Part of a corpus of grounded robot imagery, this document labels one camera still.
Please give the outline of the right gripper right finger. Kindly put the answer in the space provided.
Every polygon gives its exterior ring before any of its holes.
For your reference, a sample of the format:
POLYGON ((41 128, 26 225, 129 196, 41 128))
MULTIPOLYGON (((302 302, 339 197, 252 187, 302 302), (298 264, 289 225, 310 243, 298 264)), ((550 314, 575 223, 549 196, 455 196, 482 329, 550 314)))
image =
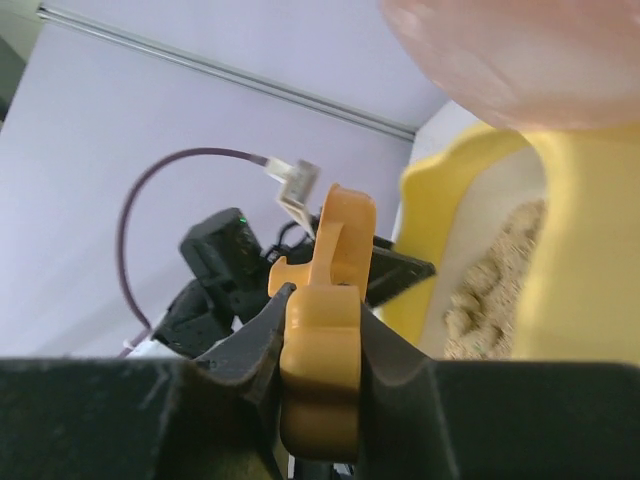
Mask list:
POLYGON ((635 479, 639 370, 434 360, 361 312, 361 479, 635 479))

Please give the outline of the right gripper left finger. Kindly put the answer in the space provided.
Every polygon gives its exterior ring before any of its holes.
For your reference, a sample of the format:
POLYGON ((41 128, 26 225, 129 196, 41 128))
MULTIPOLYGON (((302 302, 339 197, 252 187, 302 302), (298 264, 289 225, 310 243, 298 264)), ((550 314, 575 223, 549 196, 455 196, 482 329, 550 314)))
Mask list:
POLYGON ((5 479, 283 479, 278 360, 283 286, 197 360, 1 363, 5 479))

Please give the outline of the yellow litter scoop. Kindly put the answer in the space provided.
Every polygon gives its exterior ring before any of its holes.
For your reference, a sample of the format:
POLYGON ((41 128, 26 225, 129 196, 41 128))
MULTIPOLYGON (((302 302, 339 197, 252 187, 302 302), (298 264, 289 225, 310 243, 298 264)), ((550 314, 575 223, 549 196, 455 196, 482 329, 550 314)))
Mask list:
POLYGON ((367 194, 334 184, 322 207, 313 255, 279 258, 268 292, 296 289, 285 308, 280 434, 299 458, 351 463, 357 457, 361 389, 361 307, 376 229, 367 194))

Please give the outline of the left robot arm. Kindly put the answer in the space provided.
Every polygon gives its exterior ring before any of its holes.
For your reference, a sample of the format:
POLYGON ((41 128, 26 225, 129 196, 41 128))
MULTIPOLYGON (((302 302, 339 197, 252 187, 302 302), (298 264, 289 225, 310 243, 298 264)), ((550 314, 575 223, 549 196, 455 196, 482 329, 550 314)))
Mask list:
POLYGON ((194 279, 178 293, 158 326, 142 334, 173 352, 194 359, 232 334, 233 321, 246 324, 268 303, 270 269, 283 257, 292 265, 312 259, 309 235, 294 245, 284 236, 297 226, 285 224, 274 245, 263 250, 238 208, 222 210, 194 225, 180 253, 194 279))

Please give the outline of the yellow litter box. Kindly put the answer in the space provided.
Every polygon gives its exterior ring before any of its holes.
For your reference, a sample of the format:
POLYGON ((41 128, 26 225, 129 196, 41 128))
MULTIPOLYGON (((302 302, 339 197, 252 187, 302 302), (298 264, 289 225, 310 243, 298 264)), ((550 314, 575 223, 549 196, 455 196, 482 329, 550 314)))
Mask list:
POLYGON ((518 359, 639 360, 639 128, 518 133, 485 124, 409 166, 396 250, 440 265, 475 179, 533 149, 548 211, 517 311, 518 359))

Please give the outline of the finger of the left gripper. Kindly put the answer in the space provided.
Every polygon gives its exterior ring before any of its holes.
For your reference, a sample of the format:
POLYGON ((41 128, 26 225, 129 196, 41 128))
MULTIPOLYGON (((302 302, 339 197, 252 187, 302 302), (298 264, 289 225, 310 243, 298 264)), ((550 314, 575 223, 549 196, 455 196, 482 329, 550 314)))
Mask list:
POLYGON ((375 245, 367 284, 367 305, 379 307, 434 275, 435 267, 431 262, 375 245))

